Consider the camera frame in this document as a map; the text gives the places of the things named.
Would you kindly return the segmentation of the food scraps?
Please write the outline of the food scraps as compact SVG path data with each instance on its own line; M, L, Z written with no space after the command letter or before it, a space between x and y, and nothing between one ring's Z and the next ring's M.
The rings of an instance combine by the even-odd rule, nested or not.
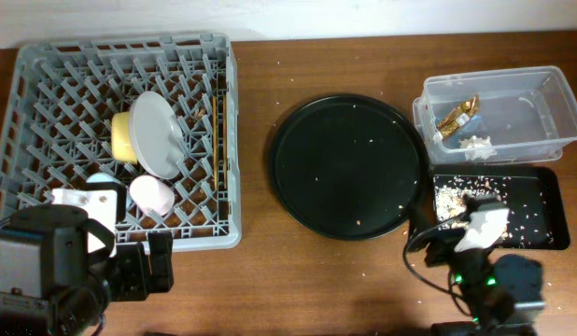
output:
M435 211L438 221L445 222L451 229L467 229L469 219L464 218L466 206L463 198L465 196L496 195L501 200L500 191L483 176L465 178L455 176L447 178L443 185L438 185L438 179L435 183Z

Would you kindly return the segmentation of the pink plastic cup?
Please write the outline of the pink plastic cup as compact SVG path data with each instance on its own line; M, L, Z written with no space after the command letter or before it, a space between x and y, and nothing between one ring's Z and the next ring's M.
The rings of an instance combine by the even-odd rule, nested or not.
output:
M140 175L129 187L132 200L146 215L151 212L164 217L175 204L174 192L152 175Z

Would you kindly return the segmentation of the blue plastic cup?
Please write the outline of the blue plastic cup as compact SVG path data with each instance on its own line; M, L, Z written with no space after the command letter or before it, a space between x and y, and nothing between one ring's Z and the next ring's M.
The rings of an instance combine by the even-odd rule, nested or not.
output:
M87 189L94 188L97 184L104 184L104 183L116 183L117 185L124 187L126 190L126 197L125 197L126 207L131 206L132 199L128 187L113 175L109 175L107 173L95 173L93 175L90 175L86 180L86 187Z

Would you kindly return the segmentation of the white tissue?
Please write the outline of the white tissue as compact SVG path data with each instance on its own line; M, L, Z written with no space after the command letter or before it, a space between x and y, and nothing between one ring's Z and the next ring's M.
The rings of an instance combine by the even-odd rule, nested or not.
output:
M489 136L482 138L473 135L468 139L460 140L459 148L465 150L464 156L467 161L485 161L498 154Z

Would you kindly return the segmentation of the yellow bowl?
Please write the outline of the yellow bowl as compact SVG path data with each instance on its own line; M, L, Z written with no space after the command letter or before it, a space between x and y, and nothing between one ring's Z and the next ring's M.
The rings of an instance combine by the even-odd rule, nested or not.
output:
M129 112L120 112L111 121L112 156L116 161L137 164L137 158L131 143Z

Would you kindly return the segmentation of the grey plate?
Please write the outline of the grey plate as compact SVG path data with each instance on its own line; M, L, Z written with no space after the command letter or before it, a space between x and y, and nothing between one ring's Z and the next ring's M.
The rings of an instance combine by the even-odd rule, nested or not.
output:
M141 93L130 107L131 145L144 170L161 179L172 179L185 160L183 133L173 108L154 91Z

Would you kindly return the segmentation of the wrapper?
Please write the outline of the wrapper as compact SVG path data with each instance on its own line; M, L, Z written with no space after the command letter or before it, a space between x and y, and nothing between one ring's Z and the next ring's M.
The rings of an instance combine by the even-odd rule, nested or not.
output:
M480 100L477 95L453 108L436 126L436 135L440 140L451 136L465 126L479 111Z

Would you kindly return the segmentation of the wooden chopstick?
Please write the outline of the wooden chopstick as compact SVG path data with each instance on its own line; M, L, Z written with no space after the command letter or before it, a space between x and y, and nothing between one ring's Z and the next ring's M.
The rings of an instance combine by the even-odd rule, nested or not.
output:
M227 94L222 97L222 159L223 187L228 190L228 157L227 157Z
M218 192L218 99L216 95L212 97L212 108L213 108L213 164L214 164L214 187L215 191Z

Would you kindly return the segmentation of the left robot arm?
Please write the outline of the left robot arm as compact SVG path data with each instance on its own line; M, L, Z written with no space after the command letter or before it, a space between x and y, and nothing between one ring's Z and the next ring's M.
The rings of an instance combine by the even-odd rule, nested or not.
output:
M173 237L117 248L114 234L72 205L27 207L0 220L0 335L102 330L108 305L174 284Z

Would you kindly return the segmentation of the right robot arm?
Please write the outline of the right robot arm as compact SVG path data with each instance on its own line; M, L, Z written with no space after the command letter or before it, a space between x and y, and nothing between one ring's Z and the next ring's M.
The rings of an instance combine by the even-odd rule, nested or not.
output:
M492 262L488 248L457 252L462 229L432 228L408 239L402 258L408 270L408 254L423 250L428 267L447 266L447 286L438 286L416 271L414 276L453 300L468 321L435 323L431 335L535 335L536 317L543 311L543 268L533 259L505 255Z

